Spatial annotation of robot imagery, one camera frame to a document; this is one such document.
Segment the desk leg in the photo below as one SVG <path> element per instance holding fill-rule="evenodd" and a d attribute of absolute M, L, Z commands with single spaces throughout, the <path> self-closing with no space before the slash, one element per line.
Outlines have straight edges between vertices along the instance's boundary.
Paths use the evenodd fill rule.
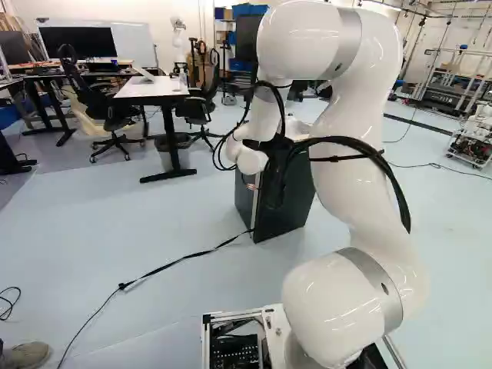
<path fill-rule="evenodd" d="M 166 131 L 166 136 L 168 138 L 169 155 L 171 156 L 173 170 L 166 173 L 159 173 L 157 175 L 149 175 L 148 177 L 140 178 L 140 183 L 148 183 L 197 174 L 196 169 L 181 169 L 181 165 L 179 164 L 178 147 L 176 145 L 175 124 L 172 121 L 171 107 L 164 105 L 162 106 L 162 117 L 164 118 L 164 130 Z"/>
<path fill-rule="evenodd" d="M 49 85 L 47 91 L 50 99 L 52 100 L 53 108 L 56 111 L 57 118 L 60 119 L 60 115 L 59 115 L 60 113 L 61 116 L 63 117 L 63 120 L 60 119 L 61 127 L 53 127 L 51 121 L 49 120 L 48 114 L 46 114 L 45 107 L 43 106 L 41 99 L 39 98 L 38 90 L 36 90 L 35 83 L 33 81 L 26 81 L 25 90 L 27 91 L 28 96 L 31 99 L 32 103 L 35 105 L 36 110 L 38 111 L 38 114 L 41 117 L 41 120 L 43 120 L 43 123 L 45 124 L 45 128 L 37 128 L 37 129 L 32 129 L 30 131 L 24 131 L 22 132 L 22 135 L 30 136 L 30 135 L 38 135 L 41 133 L 63 132 L 63 136 L 56 143 L 58 147 L 63 146 L 63 144 L 75 132 L 75 129 L 70 129 L 67 126 L 67 121 L 65 120 L 63 111 L 60 108 L 60 105 L 57 106 L 58 100 L 56 100 L 55 92 L 53 91 L 52 87 Z"/>
<path fill-rule="evenodd" d="M 65 114 L 63 114 L 62 107 L 60 106 L 60 103 L 58 102 L 55 91 L 53 91 L 53 87 L 52 87 L 51 82 L 50 81 L 44 81 L 43 84 L 45 85 L 48 96 L 49 96 L 50 100 L 52 101 L 52 106 L 55 110 L 56 118 L 60 121 L 61 128 L 63 129 L 63 132 L 64 132 L 64 134 L 60 137 L 60 139 L 56 143 L 56 145 L 58 147 L 61 147 L 65 144 L 65 142 L 77 130 L 74 128 L 69 128 L 68 123 L 65 119 Z"/>
<path fill-rule="evenodd" d="M 53 128 L 52 123 L 49 120 L 48 114 L 46 113 L 46 109 L 41 103 L 41 98 L 39 98 L 38 90 L 36 89 L 36 84 L 34 81 L 25 80 L 25 91 L 28 94 L 28 97 L 31 99 L 32 103 L 36 107 L 41 120 L 45 124 L 46 128 Z"/>
<path fill-rule="evenodd" d="M 169 155 L 171 156 L 172 167 L 175 171 L 181 169 L 179 164 L 178 147 L 176 146 L 175 123 L 172 120 L 172 111 L 167 106 L 162 106 L 162 117 L 164 118 L 164 130 L 168 137 Z"/>
<path fill-rule="evenodd" d="M 10 93 L 12 100 L 14 101 L 15 107 L 21 114 L 22 119 L 24 119 L 26 127 L 29 129 L 34 129 L 34 127 L 32 126 L 32 120 L 28 116 L 28 112 L 24 109 L 24 105 L 22 104 L 23 91 L 24 86 L 19 84 L 12 85 L 8 88 L 8 92 Z"/>
<path fill-rule="evenodd" d="M 144 121 L 144 131 L 142 132 L 141 135 L 143 138 L 148 138 L 148 121 L 147 121 L 147 118 L 145 117 L 144 105 L 140 105 L 140 114 L 141 114 L 141 118 Z"/>

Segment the whiteboard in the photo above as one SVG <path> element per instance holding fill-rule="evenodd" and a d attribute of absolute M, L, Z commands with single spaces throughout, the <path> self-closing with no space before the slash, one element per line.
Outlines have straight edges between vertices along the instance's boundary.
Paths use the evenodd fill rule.
<path fill-rule="evenodd" d="M 157 66 L 148 23 L 50 18 L 43 23 L 36 21 L 36 25 L 38 33 L 41 27 L 109 27 L 118 58 L 135 60 L 142 67 Z"/>

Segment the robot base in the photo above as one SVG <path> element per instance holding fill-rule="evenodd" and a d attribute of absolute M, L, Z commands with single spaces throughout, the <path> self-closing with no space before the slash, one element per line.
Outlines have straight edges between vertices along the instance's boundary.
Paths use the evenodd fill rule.
<path fill-rule="evenodd" d="M 250 369 L 323 369 L 305 355 L 299 346 L 295 336 L 291 333 L 291 326 L 282 304 L 267 305 L 261 309 L 246 311 L 205 314 L 201 326 L 202 369 L 215 369 L 216 367 L 228 369 L 223 363 L 217 363 L 214 359 L 215 352 L 218 351 L 215 351 L 213 347 L 218 346 L 220 337 L 244 337 L 251 342 L 251 337 L 255 335 L 258 336 L 258 344 L 249 344 L 249 348 L 253 348 L 254 357 L 258 359 L 249 361 L 244 367 Z M 405 369 L 405 364 L 390 338 L 384 337 L 383 342 L 397 367 Z M 231 354 L 224 356 L 228 356 L 229 363 L 231 363 Z M 377 345 L 371 344 L 363 349 L 360 355 L 347 366 L 347 369 L 387 369 L 387 365 Z"/>

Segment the desk surface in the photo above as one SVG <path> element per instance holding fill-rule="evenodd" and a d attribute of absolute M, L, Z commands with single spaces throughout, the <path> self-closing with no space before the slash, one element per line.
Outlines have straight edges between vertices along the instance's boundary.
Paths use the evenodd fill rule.
<path fill-rule="evenodd" d="M 143 82 L 144 77 L 131 77 L 113 98 L 162 98 L 166 96 L 187 96 L 188 87 L 173 91 L 179 86 L 179 79 L 157 76 L 155 82 Z"/>
<path fill-rule="evenodd" d="M 124 71 L 84 71 L 80 74 L 82 77 L 133 77 L 140 75 L 136 71 L 124 72 Z M 26 75 L 25 79 L 43 79 L 43 78 L 65 78 L 64 73 L 45 74 L 45 75 Z"/>
<path fill-rule="evenodd" d="M 111 59 L 108 58 L 108 60 L 102 59 L 96 59 L 94 61 L 87 61 L 87 60 L 78 60 L 78 64 L 87 64 L 87 63 L 111 63 Z M 118 64 L 121 65 L 131 65 L 133 63 L 133 60 L 131 59 L 118 59 Z M 15 69 L 30 69 L 30 68 L 35 68 L 35 67 L 43 67 L 43 68 L 55 68 L 59 67 L 61 63 L 59 61 L 37 61 L 36 63 L 23 63 L 23 64 L 15 64 L 15 65 L 9 65 L 8 69 L 10 70 L 15 70 Z"/>

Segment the laptop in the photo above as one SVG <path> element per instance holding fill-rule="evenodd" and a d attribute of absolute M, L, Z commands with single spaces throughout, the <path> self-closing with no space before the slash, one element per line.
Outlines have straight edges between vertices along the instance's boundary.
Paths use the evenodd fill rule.
<path fill-rule="evenodd" d="M 143 82 L 143 83 L 154 83 L 155 82 L 155 76 L 151 75 L 148 71 L 146 71 L 142 67 L 139 67 L 138 65 L 133 64 L 131 66 L 131 68 L 144 76 L 143 79 L 141 80 L 141 82 Z"/>

